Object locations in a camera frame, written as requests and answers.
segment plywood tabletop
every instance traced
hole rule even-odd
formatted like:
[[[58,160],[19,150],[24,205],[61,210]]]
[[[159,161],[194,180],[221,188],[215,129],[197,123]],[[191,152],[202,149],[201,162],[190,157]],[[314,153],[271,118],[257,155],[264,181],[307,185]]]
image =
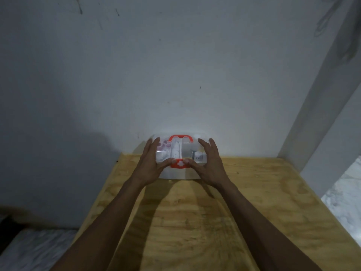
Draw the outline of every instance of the plywood tabletop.
[[[121,155],[77,239],[118,193],[139,155]],[[361,270],[361,249],[290,164],[222,158],[238,189],[323,270]],[[195,181],[158,179],[139,195],[109,270],[258,270],[224,200]]]

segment hand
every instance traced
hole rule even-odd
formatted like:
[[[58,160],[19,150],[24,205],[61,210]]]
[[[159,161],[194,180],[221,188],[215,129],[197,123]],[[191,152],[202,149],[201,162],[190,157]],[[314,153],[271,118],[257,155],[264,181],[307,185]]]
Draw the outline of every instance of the hand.
[[[209,143],[202,139],[198,139],[198,142],[204,147],[207,154],[207,163],[199,165],[192,159],[184,159],[183,162],[189,164],[206,184],[218,189],[223,183],[229,181],[218,148],[212,138],[209,139]]]
[[[176,160],[169,158],[160,164],[156,163],[156,150],[160,137],[156,138],[153,142],[152,139],[147,141],[144,147],[143,154],[140,156],[137,167],[135,168],[130,179],[140,184],[141,188],[154,182],[163,171],[164,168],[175,163]]]

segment person's right hand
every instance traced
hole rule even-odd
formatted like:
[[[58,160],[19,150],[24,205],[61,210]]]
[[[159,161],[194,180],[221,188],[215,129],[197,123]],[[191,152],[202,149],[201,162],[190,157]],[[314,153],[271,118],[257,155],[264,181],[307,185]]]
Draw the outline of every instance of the person's right hand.
[[[183,162],[189,164],[206,184],[218,189],[222,184],[229,181],[218,148],[212,138],[209,139],[209,143],[202,139],[198,139],[198,142],[204,147],[207,154],[207,163],[199,165],[192,159],[184,159]]]

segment person's right arm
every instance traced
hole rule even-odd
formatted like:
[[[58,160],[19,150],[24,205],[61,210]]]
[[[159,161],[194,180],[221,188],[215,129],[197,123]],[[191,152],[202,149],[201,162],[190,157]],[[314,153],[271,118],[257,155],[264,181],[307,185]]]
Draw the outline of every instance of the person's right arm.
[[[307,255],[269,222],[228,178],[218,148],[198,140],[207,153],[207,164],[201,166],[192,159],[184,159],[201,179],[215,187],[228,205],[248,248],[261,271],[321,271]]]

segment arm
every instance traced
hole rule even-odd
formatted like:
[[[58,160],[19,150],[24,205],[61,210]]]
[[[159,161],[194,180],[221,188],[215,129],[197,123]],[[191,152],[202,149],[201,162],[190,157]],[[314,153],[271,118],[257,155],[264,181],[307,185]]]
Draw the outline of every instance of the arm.
[[[99,271],[108,268],[139,193],[143,187],[154,182],[165,167],[175,162],[167,159],[156,164],[155,154],[159,140],[157,138],[153,143],[151,139],[147,141],[132,176],[51,271]]]
[[[200,166],[193,160],[185,163],[196,170],[201,179],[215,187],[228,205],[248,248],[261,271],[321,271],[308,256],[269,222],[228,178],[213,139],[210,144],[199,139],[208,162]]]

